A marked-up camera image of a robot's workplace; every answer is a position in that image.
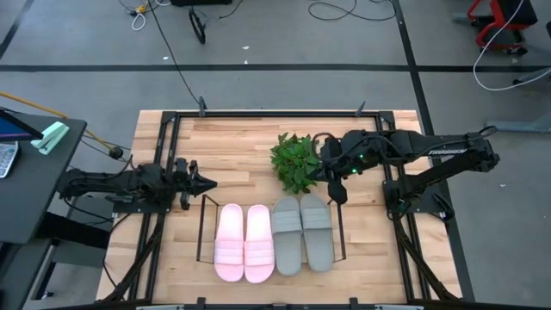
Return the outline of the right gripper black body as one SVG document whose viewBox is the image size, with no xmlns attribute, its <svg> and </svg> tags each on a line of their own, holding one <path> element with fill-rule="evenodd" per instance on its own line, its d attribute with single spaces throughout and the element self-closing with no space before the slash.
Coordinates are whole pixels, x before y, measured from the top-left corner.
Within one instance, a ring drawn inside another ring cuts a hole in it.
<svg viewBox="0 0 551 310">
<path fill-rule="evenodd" d="M 348 201 L 346 188 L 342 185 L 342 169 L 346 161 L 342 161 L 342 148 L 334 136 L 327 136 L 324 145 L 320 148 L 320 157 L 324 166 L 324 174 L 328 183 L 328 194 L 337 204 Z"/>
</svg>

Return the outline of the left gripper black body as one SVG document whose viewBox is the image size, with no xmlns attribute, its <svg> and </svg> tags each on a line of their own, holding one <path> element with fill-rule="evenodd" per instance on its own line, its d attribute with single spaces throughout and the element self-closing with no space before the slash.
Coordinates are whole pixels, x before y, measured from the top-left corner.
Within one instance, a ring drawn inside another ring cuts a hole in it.
<svg viewBox="0 0 551 310">
<path fill-rule="evenodd" d="M 195 160 L 188 162 L 185 158 L 177 158 L 171 173 L 176 191 L 181 194 L 180 206 L 182 210 L 189 210 L 189 197 L 195 193 L 195 179 L 198 175 L 198 165 Z"/>
</svg>

